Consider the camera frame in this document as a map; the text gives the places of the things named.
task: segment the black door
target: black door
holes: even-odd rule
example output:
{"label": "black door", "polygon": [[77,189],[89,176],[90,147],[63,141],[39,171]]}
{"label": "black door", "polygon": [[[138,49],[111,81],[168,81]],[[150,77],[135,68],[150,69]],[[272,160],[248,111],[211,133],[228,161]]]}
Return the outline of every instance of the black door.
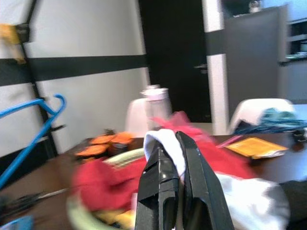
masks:
{"label": "black door", "polygon": [[151,84],[169,89],[173,111],[211,122],[201,0],[139,0]]}

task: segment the yellow object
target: yellow object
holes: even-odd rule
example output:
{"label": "yellow object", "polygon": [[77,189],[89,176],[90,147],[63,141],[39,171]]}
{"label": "yellow object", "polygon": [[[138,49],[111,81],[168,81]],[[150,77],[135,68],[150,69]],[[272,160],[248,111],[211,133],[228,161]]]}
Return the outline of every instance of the yellow object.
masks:
{"label": "yellow object", "polygon": [[94,213],[96,217],[101,219],[107,225],[118,223],[122,229],[133,229],[135,225],[135,212],[129,210],[124,212],[120,210],[101,210]]}
{"label": "yellow object", "polygon": [[105,222],[107,225],[114,224],[116,220],[116,216],[122,214],[124,210],[102,210],[95,212],[95,215]]}
{"label": "yellow object", "polygon": [[16,32],[16,27],[9,24],[0,24],[0,37],[6,41],[6,43],[11,47],[13,56],[19,64],[25,63],[25,60],[16,47],[20,44],[18,34]]}
{"label": "yellow object", "polygon": [[259,138],[247,138],[226,148],[253,159],[280,156],[288,149]]}
{"label": "yellow object", "polygon": [[134,229],[135,212],[129,210],[123,214],[116,216],[116,222],[120,224],[123,229]]}

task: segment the scissors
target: scissors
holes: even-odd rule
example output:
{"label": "scissors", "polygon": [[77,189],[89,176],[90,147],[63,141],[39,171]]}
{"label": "scissors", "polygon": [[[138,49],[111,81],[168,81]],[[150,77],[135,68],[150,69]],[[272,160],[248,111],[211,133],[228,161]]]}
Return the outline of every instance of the scissors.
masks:
{"label": "scissors", "polygon": [[68,188],[60,189],[52,193],[35,193],[22,196],[16,200],[9,201],[5,204],[4,214],[1,215],[1,219],[4,217],[8,217],[23,211],[28,210],[29,208],[36,205],[39,201],[43,199],[47,199],[52,196],[56,196],[58,194],[64,193],[68,190]]}

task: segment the red cloth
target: red cloth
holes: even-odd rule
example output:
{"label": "red cloth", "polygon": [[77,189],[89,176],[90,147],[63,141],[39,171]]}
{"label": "red cloth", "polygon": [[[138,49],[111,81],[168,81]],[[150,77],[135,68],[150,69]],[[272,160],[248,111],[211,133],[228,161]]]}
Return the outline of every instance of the red cloth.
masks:
{"label": "red cloth", "polygon": [[[159,124],[173,131],[183,131],[192,137],[211,168],[245,179],[256,177],[249,168],[247,159],[216,147],[212,138],[202,130],[194,128],[183,118],[173,118]],[[85,206],[91,211],[131,208],[131,196],[138,191],[139,180],[146,165],[145,158],[134,161],[121,169],[115,169],[101,160],[81,165],[73,178],[74,191],[80,192]]]}
{"label": "red cloth", "polygon": [[217,173],[229,174],[244,179],[255,178],[256,175],[248,166],[248,159],[236,155],[226,149],[216,147],[214,139],[199,128],[190,125],[190,121],[184,112],[176,112],[169,121],[153,118],[163,128],[174,132],[182,131],[193,138],[202,155]]}
{"label": "red cloth", "polygon": [[97,159],[80,165],[72,187],[90,211],[131,209],[131,197],[138,191],[139,180],[146,165],[141,158],[124,168],[116,169]]}

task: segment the white chair back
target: white chair back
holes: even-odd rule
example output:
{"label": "white chair back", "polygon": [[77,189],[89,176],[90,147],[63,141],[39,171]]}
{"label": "white chair back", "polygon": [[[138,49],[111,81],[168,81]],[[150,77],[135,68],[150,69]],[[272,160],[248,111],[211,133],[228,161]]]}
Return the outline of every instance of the white chair back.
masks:
{"label": "white chair back", "polygon": [[286,99],[261,98],[244,100],[241,101],[240,104],[236,107],[236,110],[230,121],[228,133],[233,134],[240,121],[242,120],[252,125],[258,125],[260,123],[259,119],[262,116],[264,110],[269,108],[275,108],[279,111],[295,111],[292,103]]}
{"label": "white chair back", "polygon": [[126,117],[126,131],[133,133],[136,138],[143,138],[149,131],[145,98],[130,102]]}

